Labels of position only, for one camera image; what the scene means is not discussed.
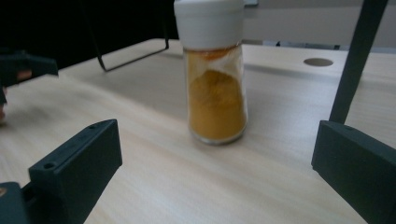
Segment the black plastic part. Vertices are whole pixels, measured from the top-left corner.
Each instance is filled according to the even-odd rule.
[[[353,96],[361,80],[375,34],[381,22],[388,0],[364,0],[355,28],[350,50],[346,58],[330,114],[330,121],[345,123]]]
[[[46,74],[58,75],[58,67],[53,59],[29,55],[23,52],[0,55],[0,80],[3,87],[13,86],[25,81],[17,79],[18,72],[23,70],[32,70],[32,76],[25,80]]]
[[[396,223],[396,149],[323,120],[312,166],[368,223]]]
[[[18,183],[7,182],[0,184],[0,223],[30,224]]]
[[[93,124],[29,168],[32,223],[80,224],[122,165],[116,120]]]

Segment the white lid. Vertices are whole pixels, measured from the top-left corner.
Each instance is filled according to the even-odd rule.
[[[176,0],[177,32],[186,49],[218,49],[242,40],[244,0]]]

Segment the black metal frame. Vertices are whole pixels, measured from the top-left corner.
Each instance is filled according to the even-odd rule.
[[[141,57],[132,59],[129,62],[121,63],[119,65],[116,65],[116,66],[113,66],[113,67],[110,67],[110,68],[106,68],[105,63],[103,62],[103,59],[102,59],[103,54],[99,50],[99,46],[97,44],[96,37],[95,37],[95,34],[93,32],[93,29],[92,29],[92,26],[91,26],[91,23],[90,23],[90,19],[88,18],[87,13],[85,11],[84,4],[82,3],[82,0],[78,0],[78,1],[79,1],[79,7],[80,7],[80,11],[81,11],[82,17],[83,17],[83,19],[84,19],[84,21],[86,23],[87,30],[88,30],[88,32],[90,34],[90,37],[91,37],[91,40],[92,40],[92,44],[93,44],[93,47],[94,47],[96,55],[97,55],[96,57],[98,59],[98,62],[100,64],[100,66],[102,67],[102,69],[105,72],[110,72],[110,71],[115,70],[117,68],[123,67],[124,65],[140,61],[140,60],[145,59],[145,58],[147,58],[149,56],[152,56],[154,54],[157,54],[157,53],[160,53],[162,51],[165,51],[165,50],[169,49],[169,36],[168,36],[167,28],[166,28],[166,25],[165,25],[165,21],[162,20],[161,24],[162,24],[162,27],[163,27],[163,38],[164,38],[164,42],[165,42],[165,46],[164,46],[163,49],[159,49],[159,50],[156,50],[156,51],[151,52],[149,54],[143,55]]]

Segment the wooden table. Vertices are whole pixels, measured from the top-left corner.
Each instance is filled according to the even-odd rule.
[[[161,40],[105,57],[108,66],[160,49]],[[243,46],[249,123],[211,147],[187,128],[179,42],[104,73],[95,59],[8,90],[0,125],[0,182],[86,126],[117,119],[123,165],[86,223],[365,223],[310,164],[328,119],[345,51]],[[327,67],[307,58],[333,61]],[[396,147],[396,55],[371,54],[346,124]]]

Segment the turmeric powder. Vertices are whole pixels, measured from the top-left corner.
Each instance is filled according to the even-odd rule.
[[[189,85],[191,130],[209,140],[232,140],[245,128],[245,101],[238,80],[206,70]]]

